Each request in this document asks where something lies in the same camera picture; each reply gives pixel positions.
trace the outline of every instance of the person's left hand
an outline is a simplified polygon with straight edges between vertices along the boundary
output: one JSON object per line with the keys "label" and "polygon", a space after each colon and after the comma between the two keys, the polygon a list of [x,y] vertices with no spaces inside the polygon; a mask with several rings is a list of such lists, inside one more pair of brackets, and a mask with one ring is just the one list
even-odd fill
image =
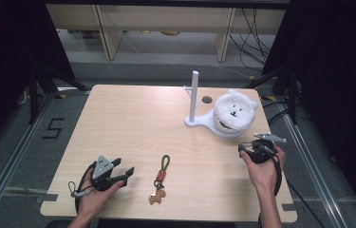
{"label": "person's left hand", "polygon": [[[84,183],[82,189],[92,185],[91,176],[94,169],[91,168],[84,177]],[[77,217],[71,222],[69,227],[85,227],[89,222],[94,219],[103,209],[104,204],[109,197],[118,191],[123,185],[123,180],[120,180],[113,184],[106,191],[98,191],[91,186],[91,192],[80,198],[80,206]]]}

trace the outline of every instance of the plush toy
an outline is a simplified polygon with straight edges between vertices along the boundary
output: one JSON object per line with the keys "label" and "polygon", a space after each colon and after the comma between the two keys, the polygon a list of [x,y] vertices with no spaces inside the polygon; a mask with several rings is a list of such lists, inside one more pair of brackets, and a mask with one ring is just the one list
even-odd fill
{"label": "plush toy", "polygon": [[224,129],[245,130],[254,120],[257,102],[248,96],[230,89],[219,97],[214,106],[215,118]]}
{"label": "plush toy", "polygon": [[161,198],[166,197],[166,192],[162,189],[157,190],[155,193],[155,196],[150,196],[148,200],[150,200],[151,205],[154,204],[154,202],[160,203]]}

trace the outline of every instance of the small figurine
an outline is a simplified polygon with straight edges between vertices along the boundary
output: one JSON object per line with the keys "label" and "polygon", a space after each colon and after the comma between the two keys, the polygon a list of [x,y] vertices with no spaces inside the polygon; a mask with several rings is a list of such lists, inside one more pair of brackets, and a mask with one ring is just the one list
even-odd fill
{"label": "small figurine", "polygon": [[160,203],[161,202],[161,198],[166,197],[166,192],[163,189],[157,190],[156,192],[154,192],[153,194],[151,194],[151,196],[148,198],[148,200],[150,201],[150,204],[154,204],[154,202]]}

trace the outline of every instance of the white stand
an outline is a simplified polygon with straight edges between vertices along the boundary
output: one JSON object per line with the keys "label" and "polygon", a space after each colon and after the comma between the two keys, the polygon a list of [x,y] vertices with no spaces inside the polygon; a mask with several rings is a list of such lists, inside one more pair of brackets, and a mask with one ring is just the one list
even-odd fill
{"label": "white stand", "polygon": [[215,127],[213,115],[214,115],[214,110],[211,109],[204,116],[195,116],[195,119],[192,122],[190,122],[189,117],[186,117],[186,119],[184,119],[184,122],[186,123],[187,126],[192,126],[192,127],[205,126],[208,129],[210,129],[213,133],[215,133],[217,136],[220,136],[222,138],[227,138],[227,139],[237,138],[240,135],[242,135],[243,132],[245,131],[245,130],[243,130],[240,132],[235,132],[235,133],[230,133],[230,134],[224,133]]}
{"label": "white stand", "polygon": [[193,79],[192,79],[192,87],[186,87],[186,90],[190,90],[190,116],[184,119],[184,122],[187,126],[195,127],[195,126],[205,126],[210,129],[217,136],[227,139],[237,138],[243,134],[243,131],[238,131],[235,133],[225,133],[218,130],[214,123],[214,110],[211,109],[204,116],[195,116],[196,114],[196,106],[197,106],[197,85],[198,85],[198,72],[193,71]]}

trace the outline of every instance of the white stuffed toy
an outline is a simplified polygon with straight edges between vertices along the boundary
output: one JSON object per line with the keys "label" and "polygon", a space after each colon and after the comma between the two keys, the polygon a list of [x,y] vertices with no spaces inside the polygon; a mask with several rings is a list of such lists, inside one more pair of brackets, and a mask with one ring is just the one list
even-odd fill
{"label": "white stuffed toy", "polygon": [[257,102],[248,96],[230,89],[219,97],[214,106],[214,115],[223,123],[225,128],[245,130],[254,120]]}

